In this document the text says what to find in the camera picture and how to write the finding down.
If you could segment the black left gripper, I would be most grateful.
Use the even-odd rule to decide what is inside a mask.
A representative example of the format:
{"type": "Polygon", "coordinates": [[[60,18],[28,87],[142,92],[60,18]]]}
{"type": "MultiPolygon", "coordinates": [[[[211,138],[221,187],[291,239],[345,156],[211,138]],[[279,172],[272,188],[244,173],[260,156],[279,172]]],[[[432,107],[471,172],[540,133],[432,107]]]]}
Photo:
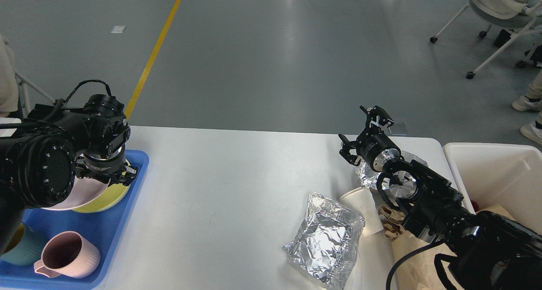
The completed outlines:
{"type": "Polygon", "coordinates": [[[75,176],[79,179],[89,178],[111,185],[129,187],[136,179],[138,167],[125,165],[125,149],[117,149],[112,157],[98,158],[83,154],[80,163],[75,165],[75,176]]]}

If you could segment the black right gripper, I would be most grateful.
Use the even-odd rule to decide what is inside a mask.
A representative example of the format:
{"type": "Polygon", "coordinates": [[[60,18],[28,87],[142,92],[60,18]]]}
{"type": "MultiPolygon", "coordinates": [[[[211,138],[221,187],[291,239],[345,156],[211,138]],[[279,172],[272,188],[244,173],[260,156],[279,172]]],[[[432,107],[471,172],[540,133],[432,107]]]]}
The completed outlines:
{"type": "Polygon", "coordinates": [[[358,140],[348,140],[345,135],[338,134],[341,140],[339,154],[352,166],[360,166],[364,159],[373,171],[381,172],[388,161],[401,157],[401,150],[384,133],[395,121],[378,105],[372,108],[360,105],[360,109],[366,114],[365,128],[358,140]]]}

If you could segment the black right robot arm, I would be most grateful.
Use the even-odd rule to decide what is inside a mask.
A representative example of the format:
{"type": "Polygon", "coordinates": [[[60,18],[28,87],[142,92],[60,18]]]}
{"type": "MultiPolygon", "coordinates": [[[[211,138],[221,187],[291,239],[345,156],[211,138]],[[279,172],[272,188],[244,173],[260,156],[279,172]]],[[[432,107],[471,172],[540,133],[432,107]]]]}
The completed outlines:
{"type": "Polygon", "coordinates": [[[362,161],[378,174],[376,188],[387,206],[404,213],[402,226],[426,246],[401,257],[387,275],[390,289],[397,269],[426,250],[446,244],[453,255],[436,254],[434,266],[445,289],[455,286],[443,262],[465,290],[540,290],[541,236],[503,215],[470,213],[463,194],[451,182],[416,160],[405,161],[400,148],[386,136],[394,120],[379,107],[360,109],[365,128],[355,140],[341,139],[340,155],[359,166],[362,161]]]}

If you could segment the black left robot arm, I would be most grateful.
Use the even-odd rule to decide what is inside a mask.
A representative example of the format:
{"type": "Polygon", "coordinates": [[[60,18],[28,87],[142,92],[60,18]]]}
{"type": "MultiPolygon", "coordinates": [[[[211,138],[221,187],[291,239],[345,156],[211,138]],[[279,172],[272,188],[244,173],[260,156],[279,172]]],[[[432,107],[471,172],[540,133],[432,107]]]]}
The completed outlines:
{"type": "Polygon", "coordinates": [[[2,124],[13,129],[1,138],[0,243],[4,252],[22,222],[26,209],[49,208],[66,200],[75,179],[129,186],[138,168],[128,165],[125,144],[130,127],[124,105],[104,84],[82,108],[66,104],[75,93],[96,79],[83,80],[65,99],[53,105],[35,105],[21,123],[2,124]]]}

